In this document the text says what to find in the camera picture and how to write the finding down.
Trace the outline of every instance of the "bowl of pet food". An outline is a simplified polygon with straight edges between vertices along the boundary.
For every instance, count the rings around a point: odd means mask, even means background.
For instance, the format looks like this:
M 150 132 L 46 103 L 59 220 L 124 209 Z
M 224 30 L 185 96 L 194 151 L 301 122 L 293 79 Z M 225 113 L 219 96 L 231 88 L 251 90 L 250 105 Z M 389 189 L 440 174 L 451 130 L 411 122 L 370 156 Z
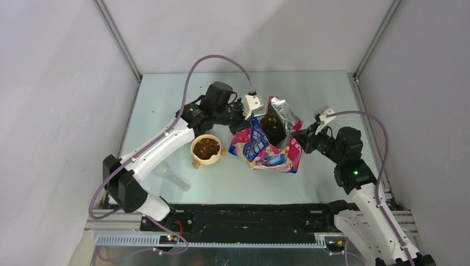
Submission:
M 211 165 L 221 156 L 225 156 L 225 153 L 220 140 L 213 135 L 201 135 L 191 144 L 191 154 L 195 159 L 192 163 L 194 168 L 199 168 L 200 165 Z

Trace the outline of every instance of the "white wall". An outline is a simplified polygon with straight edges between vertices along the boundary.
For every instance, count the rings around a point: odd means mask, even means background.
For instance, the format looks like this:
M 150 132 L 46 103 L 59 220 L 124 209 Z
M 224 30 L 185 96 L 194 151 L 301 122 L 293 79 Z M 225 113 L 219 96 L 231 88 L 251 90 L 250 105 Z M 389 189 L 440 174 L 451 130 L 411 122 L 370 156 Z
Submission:
M 470 2 L 404 1 L 360 87 L 390 135 L 395 192 L 437 265 L 468 265 Z
M 359 65 L 391 0 L 107 0 L 142 73 L 185 73 L 223 54 L 250 71 Z M 237 71 L 220 60 L 199 72 Z
M 92 1 L 0 2 L 0 258 L 66 265 L 136 81 Z

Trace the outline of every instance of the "pet food bag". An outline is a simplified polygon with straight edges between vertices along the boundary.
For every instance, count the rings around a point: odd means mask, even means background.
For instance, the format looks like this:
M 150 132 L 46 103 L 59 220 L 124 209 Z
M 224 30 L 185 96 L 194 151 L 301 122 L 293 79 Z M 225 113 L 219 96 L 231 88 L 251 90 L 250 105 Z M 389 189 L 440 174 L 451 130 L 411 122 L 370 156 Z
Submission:
M 251 169 L 296 173 L 303 149 L 291 132 L 299 131 L 302 121 L 284 99 L 271 96 L 267 113 L 250 120 L 251 128 L 237 132 L 228 152 L 238 156 Z

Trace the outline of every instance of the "cream-colored bowl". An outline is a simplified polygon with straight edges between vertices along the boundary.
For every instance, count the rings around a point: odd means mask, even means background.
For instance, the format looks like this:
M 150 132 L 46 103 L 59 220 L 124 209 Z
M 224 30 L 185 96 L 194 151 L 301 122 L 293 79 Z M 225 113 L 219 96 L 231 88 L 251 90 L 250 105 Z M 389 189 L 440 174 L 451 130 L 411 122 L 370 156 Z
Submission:
M 216 155 L 212 155 L 211 158 L 207 159 L 207 160 L 203 160 L 203 159 L 200 159 L 199 157 L 197 157 L 195 154 L 194 154 L 194 145 L 200 140 L 200 139 L 213 139 L 213 140 L 216 140 L 218 143 L 219 143 L 219 152 L 216 154 Z M 196 159 L 197 162 L 199 162 L 200 164 L 202 165 L 211 165 L 215 162 L 217 162 L 217 160 L 219 160 L 219 158 L 221 157 L 221 151 L 222 151 L 222 143 L 220 142 L 220 140 L 213 136 L 213 135 L 209 135 L 209 134 L 204 134 L 204 135 L 201 135 L 197 138 L 195 138 L 193 141 L 192 141 L 192 144 L 191 144 L 191 154 L 192 156 L 194 157 L 194 159 Z

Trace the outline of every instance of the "light blue table surface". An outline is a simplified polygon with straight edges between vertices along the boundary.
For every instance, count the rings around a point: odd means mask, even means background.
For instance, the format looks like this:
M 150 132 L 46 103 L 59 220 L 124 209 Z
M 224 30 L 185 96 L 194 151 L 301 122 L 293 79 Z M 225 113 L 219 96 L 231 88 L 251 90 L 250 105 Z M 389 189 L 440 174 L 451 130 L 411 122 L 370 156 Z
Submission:
M 314 112 L 328 105 L 335 112 L 357 110 L 348 76 L 343 71 L 296 71 L 250 73 L 256 91 L 267 100 L 270 95 L 284 98 L 294 113 L 304 120 L 304 127 L 314 122 Z M 122 153 L 126 154 L 158 133 L 180 108 L 186 74 L 146 74 L 142 80 L 131 116 Z M 229 84 L 239 96 L 248 92 L 242 73 L 193 74 L 186 103 L 204 94 L 214 81 Z M 364 126 L 359 115 L 337 117 L 330 126 L 334 136 L 343 126 L 363 132 L 363 159 L 375 175 L 377 171 Z M 228 148 L 232 138 L 228 127 L 215 126 L 210 131 Z M 334 163 L 318 152 L 303 154 L 299 171 L 272 173 L 250 170 L 239 158 L 227 154 L 213 165 L 192 167 L 190 143 L 167 159 L 172 171 L 191 185 L 185 192 L 169 181 L 151 173 L 143 186 L 170 203 L 245 203 L 288 204 L 324 203 L 348 197 L 336 185 Z

